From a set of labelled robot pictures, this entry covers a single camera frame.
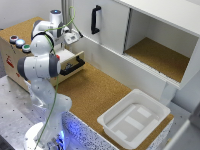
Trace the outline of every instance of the empty plastic bin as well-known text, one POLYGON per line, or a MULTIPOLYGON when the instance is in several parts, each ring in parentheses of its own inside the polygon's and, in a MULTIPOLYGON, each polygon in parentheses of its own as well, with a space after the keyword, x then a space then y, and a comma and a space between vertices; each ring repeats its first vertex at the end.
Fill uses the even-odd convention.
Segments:
POLYGON ((169 113, 169 108, 135 89, 97 120, 119 145, 136 149, 169 113))

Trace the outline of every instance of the green cable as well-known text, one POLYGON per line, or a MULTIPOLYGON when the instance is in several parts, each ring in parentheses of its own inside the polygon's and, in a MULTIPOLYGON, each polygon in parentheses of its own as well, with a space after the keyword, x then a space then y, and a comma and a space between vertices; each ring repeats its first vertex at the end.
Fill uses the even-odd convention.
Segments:
MULTIPOLYGON (((73 6, 71 6, 71 7, 69 8, 69 14, 70 14, 70 19, 71 19, 70 22, 68 22, 66 25, 64 25, 64 26, 62 26, 62 27, 59 27, 59 28, 47 29, 47 30, 45 30, 45 32, 46 32, 46 31, 50 31, 50 30, 62 29, 62 28, 64 28, 64 27, 68 26, 70 23, 73 23, 73 24, 74 24, 73 20, 74 20, 74 18, 75 18, 75 9, 74 9, 73 6), (72 8, 73 8, 73 10, 74 10, 74 17, 73 17, 73 18, 71 17, 71 14, 70 14, 70 10, 71 10, 72 8)), ((51 41, 49 40, 49 38, 48 38, 46 35, 45 35, 45 37, 47 38, 49 44, 51 45, 54 54, 56 54, 56 52, 55 52, 55 50, 54 50, 54 47, 53 47, 51 41)), ((53 106, 52 106, 52 108, 51 108, 51 111, 50 111, 50 113, 49 113, 49 116, 48 116, 48 118, 47 118, 47 121, 46 121, 46 123, 45 123, 45 125, 44 125, 44 128, 43 128, 43 130, 42 130, 42 133, 41 133, 41 135, 40 135, 40 137, 39 137, 39 139, 38 139, 38 141, 37 141, 37 144, 36 144, 34 150, 36 150, 36 148, 37 148, 37 146, 38 146, 38 144, 39 144, 39 142, 40 142, 40 140, 41 140, 41 137, 42 137, 42 135, 43 135, 43 133, 44 133, 44 130, 46 129, 46 126, 47 126, 47 123, 48 123, 48 121, 49 121, 49 118, 50 118, 50 116, 51 116, 51 114, 52 114, 52 112, 53 112, 53 108, 54 108, 54 105, 55 105, 55 102, 56 102, 57 90, 58 90, 58 76, 57 76, 57 80, 56 80, 56 91, 55 91, 53 106)))

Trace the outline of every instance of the cabinet door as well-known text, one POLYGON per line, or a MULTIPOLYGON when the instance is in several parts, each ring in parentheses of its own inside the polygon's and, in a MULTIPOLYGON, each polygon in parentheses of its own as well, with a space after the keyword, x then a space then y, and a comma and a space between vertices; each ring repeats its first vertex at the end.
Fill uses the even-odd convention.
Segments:
POLYGON ((82 34, 117 53, 123 53, 130 11, 128 7, 113 0, 74 0, 73 5, 76 9, 74 22, 82 34), (93 35, 91 16, 96 5, 101 7, 96 13, 96 28, 100 32, 93 35))

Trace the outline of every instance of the brown cork surface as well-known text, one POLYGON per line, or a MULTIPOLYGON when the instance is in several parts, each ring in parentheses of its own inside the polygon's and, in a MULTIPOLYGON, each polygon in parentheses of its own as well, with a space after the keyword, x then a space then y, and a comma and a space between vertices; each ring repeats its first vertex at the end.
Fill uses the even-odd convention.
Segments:
POLYGON ((40 17, 29 19, 12 27, 0 31, 0 37, 9 42, 10 36, 17 35, 20 39, 25 40, 26 44, 31 44, 31 31, 33 24, 37 20, 43 20, 40 17))
MULTIPOLYGON (((88 63, 82 71, 60 83, 58 88, 58 93, 72 99, 70 111, 120 150, 123 148, 105 134, 97 118, 129 92, 129 88, 88 63)), ((173 115, 169 115, 137 150, 145 150, 172 119, 173 115)))
POLYGON ((144 38, 125 53, 178 82, 181 82, 190 60, 149 38, 144 38))

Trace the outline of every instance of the black drawer handle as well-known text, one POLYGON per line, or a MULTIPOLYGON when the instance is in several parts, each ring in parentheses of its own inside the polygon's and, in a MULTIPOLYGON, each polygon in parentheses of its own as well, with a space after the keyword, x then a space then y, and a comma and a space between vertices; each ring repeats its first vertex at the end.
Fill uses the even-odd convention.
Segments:
POLYGON ((92 34, 98 33, 100 30, 96 28, 96 12, 101 10, 101 7, 96 5, 96 8, 92 10, 92 25, 91 25, 91 30, 92 34))
POLYGON ((61 70, 60 74, 63 76, 66 76, 70 73, 72 73, 73 71, 75 71, 76 69, 82 67, 85 64, 85 61, 82 60, 81 58, 79 58, 79 56, 76 57, 76 60, 78 61, 78 64, 76 64, 75 66, 65 69, 65 70, 61 70))

